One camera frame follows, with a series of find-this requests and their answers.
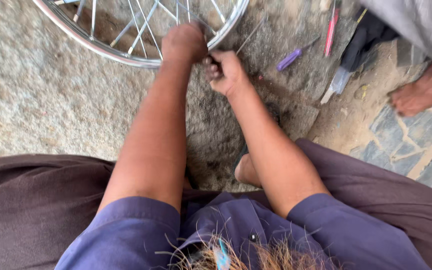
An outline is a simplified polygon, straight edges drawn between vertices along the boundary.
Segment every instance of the foot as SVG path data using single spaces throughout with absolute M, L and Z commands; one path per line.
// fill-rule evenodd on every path
M 278 105 L 273 102 L 266 102 L 265 106 L 268 110 L 268 113 L 271 115 L 271 117 L 273 117 L 274 121 L 276 121 L 278 126 L 281 126 L 281 113 L 279 111 Z M 236 180 L 242 184 L 248 184 L 262 188 L 249 153 L 244 154 L 239 160 L 239 163 L 234 169 L 234 176 L 236 177 Z
M 414 116 L 432 107 L 432 64 L 414 83 L 408 83 L 391 95 L 391 103 L 402 116 Z

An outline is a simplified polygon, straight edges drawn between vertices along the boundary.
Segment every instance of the chrome rim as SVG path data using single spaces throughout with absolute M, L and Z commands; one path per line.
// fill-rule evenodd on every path
M 131 15 L 132 19 L 127 22 L 123 29 L 113 31 L 114 33 L 112 33 L 112 35 L 116 37 L 114 39 L 111 38 L 113 39 L 112 42 L 106 42 L 100 40 L 99 36 L 95 34 L 95 28 L 98 27 L 96 25 L 96 21 L 98 20 L 96 13 L 98 8 L 97 0 L 93 0 L 90 5 L 91 26 L 89 31 L 85 30 L 78 24 L 86 0 L 33 1 L 59 28 L 66 32 L 66 34 L 71 38 L 81 43 L 82 46 L 103 57 L 126 65 L 142 68 L 158 68 L 162 60 L 160 41 L 157 41 L 151 29 L 151 27 L 154 27 L 154 23 L 158 22 L 158 18 L 152 16 L 156 11 L 159 15 L 166 14 L 168 18 L 171 18 L 172 23 L 168 24 L 168 28 L 178 23 L 183 23 L 184 21 L 201 21 L 201 23 L 207 28 L 206 32 L 209 36 L 207 43 L 208 49 L 212 50 L 216 48 L 216 46 L 218 46 L 219 43 L 229 34 L 231 29 L 237 25 L 249 3 L 249 0 L 174 0 L 174 5 L 169 6 L 168 4 L 163 4 L 162 0 L 121 0 L 122 3 L 124 2 L 125 5 L 128 6 L 128 13 Z M 205 20 L 204 15 L 198 14 L 198 11 L 196 10 L 192 12 L 192 5 L 190 2 L 192 3 L 197 1 L 199 1 L 198 4 L 200 6 L 207 6 L 208 4 L 212 5 L 213 10 L 211 10 L 211 12 L 212 14 L 216 14 L 218 19 L 222 22 L 222 25 L 219 27 L 211 25 L 210 22 Z M 221 10 L 220 7 L 222 1 L 227 1 L 228 6 L 225 6 L 225 10 Z M 73 18 L 68 16 L 69 14 L 67 10 L 62 9 L 64 5 L 70 4 L 79 4 L 78 10 L 75 12 Z M 147 11 L 148 4 L 151 4 L 151 9 L 149 11 Z M 132 45 L 127 49 L 123 46 L 117 47 L 120 39 L 127 35 L 130 28 L 136 30 L 136 32 L 133 31 L 133 33 L 137 33 Z M 145 35 L 147 39 L 152 38 L 153 42 L 147 43 L 147 40 L 144 41 L 142 38 L 143 35 Z M 147 51 L 148 48 L 152 49 L 152 53 Z

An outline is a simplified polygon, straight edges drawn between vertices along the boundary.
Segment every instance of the wheel rim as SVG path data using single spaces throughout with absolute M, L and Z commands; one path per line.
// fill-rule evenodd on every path
M 136 67 L 141 67 L 141 68 L 159 68 L 159 65 L 161 64 L 161 58 L 158 58 L 158 56 L 149 56 L 148 58 L 145 57 L 146 54 L 146 50 L 144 49 L 144 45 L 147 46 L 147 44 L 145 44 L 144 41 L 142 41 L 143 39 L 141 38 L 141 36 L 143 35 L 143 33 L 147 33 L 150 32 L 151 37 L 154 40 L 154 43 L 157 45 L 156 48 L 158 50 L 158 52 L 160 52 L 160 44 L 157 42 L 157 40 L 155 39 L 155 36 L 153 35 L 153 32 L 150 30 L 151 29 L 151 19 L 154 20 L 154 18 L 149 17 L 148 15 L 150 14 L 149 12 L 144 13 L 141 12 L 142 14 L 144 14 L 144 20 L 141 20 L 142 16 L 140 14 L 138 14 L 138 12 L 142 11 L 143 9 L 141 9 L 141 5 L 140 5 L 140 1 L 141 0 L 129 0 L 129 3 L 131 3 L 130 7 L 132 8 L 133 12 L 128 11 L 129 14 L 133 15 L 132 16 L 132 20 L 130 20 L 128 22 L 129 23 L 133 22 L 134 19 L 136 19 L 136 25 L 138 25 L 138 29 L 137 32 L 139 39 L 137 40 L 137 44 L 136 46 L 138 48 L 143 48 L 144 54 L 141 53 L 141 51 L 135 52 L 135 55 L 128 53 L 131 52 L 131 50 L 128 49 L 128 51 L 123 51 L 121 49 L 116 49 L 113 48 L 112 46 L 110 46 L 110 44 L 108 44 L 107 42 L 101 41 L 99 40 L 97 37 L 95 37 L 94 35 L 92 35 L 91 33 L 94 32 L 95 29 L 95 21 L 98 19 L 97 16 L 95 16 L 96 14 L 96 9 L 92 9 L 92 24 L 91 24 L 91 31 L 89 31 L 89 33 L 83 29 L 81 26 L 79 26 L 76 22 L 74 22 L 71 18 L 68 17 L 68 15 L 60 8 L 59 5 L 57 5 L 55 2 L 53 2 L 52 0 L 33 0 L 34 3 L 45 13 L 46 16 L 48 16 L 59 28 L 61 28 L 64 32 L 66 32 L 66 34 L 68 34 L 71 38 L 77 40 L 82 46 L 92 50 L 93 52 L 112 59 L 114 61 L 126 64 L 126 65 L 131 65 L 131 66 L 136 66 Z M 218 7 L 218 4 L 215 2 L 215 0 L 201 0 L 202 1 L 207 1 L 209 3 L 212 3 L 213 6 L 215 7 L 214 9 L 217 9 L 216 7 Z M 175 6 L 178 7 L 179 10 L 176 11 L 176 14 L 172 13 L 170 10 L 170 7 L 166 7 L 164 4 L 159 3 L 159 0 L 154 0 L 154 3 L 152 5 L 151 10 L 155 9 L 162 9 L 164 10 L 168 15 L 170 13 L 172 13 L 173 16 L 182 16 L 182 12 L 184 16 L 188 16 L 188 9 L 182 5 L 183 2 L 189 2 L 189 0 L 181 0 L 179 2 L 179 5 L 176 3 Z M 229 15 L 224 16 L 223 12 L 221 12 L 220 10 L 217 10 L 217 14 L 221 18 L 221 20 L 225 20 L 225 23 L 218 29 L 213 29 L 213 36 L 212 38 L 210 38 L 208 40 L 208 49 L 212 50 L 214 48 L 216 48 L 216 46 L 219 45 L 219 43 L 229 34 L 229 32 L 231 31 L 231 29 L 233 29 L 237 23 L 239 22 L 239 20 L 241 19 L 244 11 L 246 10 L 246 7 L 249 3 L 249 0 L 235 0 L 235 3 L 232 6 L 232 10 L 230 12 Z M 196 19 L 196 16 L 198 16 L 197 14 L 194 13 L 189 13 L 191 19 Z M 209 23 L 204 21 L 203 19 L 199 19 L 203 22 L 203 24 L 206 24 L 207 27 L 212 28 L 212 26 L 208 25 Z

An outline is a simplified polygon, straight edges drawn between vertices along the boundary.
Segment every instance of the red tool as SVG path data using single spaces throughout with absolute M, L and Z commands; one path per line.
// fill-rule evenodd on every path
M 334 0 L 333 10 L 331 12 L 331 19 L 328 25 L 328 34 L 326 36 L 326 45 L 324 46 L 324 56 L 328 57 L 331 53 L 331 47 L 333 46 L 333 41 L 336 31 L 336 23 L 339 18 L 339 10 L 341 9 L 341 0 Z

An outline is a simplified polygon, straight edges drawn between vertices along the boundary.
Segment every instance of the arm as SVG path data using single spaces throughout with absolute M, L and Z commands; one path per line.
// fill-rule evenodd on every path
M 248 145 L 251 160 L 271 207 L 286 217 L 303 199 L 327 193 L 315 167 L 268 114 L 261 98 L 236 54 L 214 52 L 224 76 L 213 79 L 211 87 L 225 95 L 233 108 Z M 209 79 L 220 76 L 214 66 L 206 67 Z
M 191 65 L 207 54 L 196 24 L 173 28 L 163 39 L 164 60 L 119 154 L 101 211 L 111 202 L 141 196 L 180 211 L 186 165 L 185 105 Z

